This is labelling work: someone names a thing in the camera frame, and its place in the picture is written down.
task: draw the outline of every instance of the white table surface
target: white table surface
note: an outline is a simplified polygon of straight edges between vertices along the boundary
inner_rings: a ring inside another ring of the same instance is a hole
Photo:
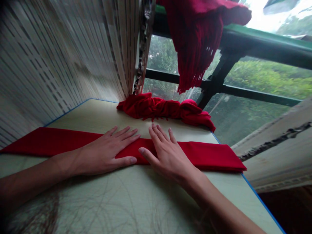
[[[48,127],[105,133],[113,126],[138,128],[149,138],[151,119],[142,121],[116,109],[117,103],[89,99]],[[180,120],[154,120],[172,128],[177,141],[218,143],[205,128]],[[30,156],[0,156],[4,177],[45,160]],[[205,172],[211,182],[266,233],[282,233],[241,174]],[[157,175],[150,166],[134,165],[113,173],[76,177],[53,188],[17,212],[26,213],[59,197],[56,233],[213,233],[201,220],[201,211],[181,188]],[[19,223],[21,217],[15,216]]]

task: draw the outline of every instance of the window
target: window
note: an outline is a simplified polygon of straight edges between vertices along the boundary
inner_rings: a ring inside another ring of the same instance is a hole
[[[288,11],[274,14],[264,14],[263,8],[268,0],[240,0],[240,3],[252,11],[252,19],[247,24],[253,28],[284,36],[312,35],[312,2],[311,0],[276,1],[278,4],[288,4]]]
[[[290,107],[219,93],[204,111],[208,111],[221,144],[232,146],[262,125],[281,116]]]
[[[196,101],[202,90],[201,88],[195,87],[193,89],[189,89],[185,93],[179,94],[177,89],[177,84],[145,78],[143,93],[152,93],[154,98],[157,97],[165,100],[183,102],[186,99],[193,99]]]
[[[207,79],[215,70],[220,61],[220,57],[220,50],[217,50],[212,63],[204,74],[204,79]],[[172,39],[152,35],[147,68],[179,74],[177,52]],[[177,88],[178,85],[173,83],[145,78],[143,93],[152,93],[153,97],[159,97],[165,100],[177,100],[180,102],[186,99],[197,100],[201,93],[201,88],[195,87],[179,95],[176,92]]]
[[[312,94],[312,71],[245,57],[234,65],[224,84],[302,100]]]

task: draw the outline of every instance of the folded red scarf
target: folded red scarf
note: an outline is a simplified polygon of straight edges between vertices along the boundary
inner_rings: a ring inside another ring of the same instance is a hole
[[[178,52],[180,84],[184,93],[198,87],[217,51],[223,25],[245,25],[251,11],[244,5],[226,0],[158,0],[167,12],[168,25]]]
[[[80,148],[103,134],[72,131],[57,128],[38,128],[11,145],[0,153],[27,154],[41,157],[51,157],[56,154]],[[178,142],[190,161],[201,170],[242,172],[246,167],[228,145],[208,144],[200,142]],[[154,155],[156,150],[150,139],[138,139],[116,158],[134,156],[137,164],[148,165],[146,159],[138,152],[140,147],[149,149]]]
[[[152,97],[151,93],[145,93],[130,95],[125,101],[118,104],[117,109],[136,119],[152,118],[152,121],[158,117],[182,119],[182,122],[186,124],[205,125],[212,132],[215,131],[208,112],[202,111],[192,99],[187,99],[180,104],[178,101],[165,101],[158,97]]]

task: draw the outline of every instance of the forearm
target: forearm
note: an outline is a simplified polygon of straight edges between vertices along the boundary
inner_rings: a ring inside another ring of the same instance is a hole
[[[207,212],[215,228],[231,233],[265,233],[231,203],[203,173],[182,184],[187,193]]]
[[[70,155],[56,155],[38,165],[0,179],[2,214],[7,214],[70,176]]]

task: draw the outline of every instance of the fingernail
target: fingernail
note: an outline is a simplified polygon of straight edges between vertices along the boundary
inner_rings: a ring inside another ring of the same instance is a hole
[[[130,159],[130,163],[131,164],[135,164],[137,162],[137,159],[135,157],[131,158]]]
[[[140,152],[140,154],[143,154],[144,153],[144,148],[139,148],[139,152]]]

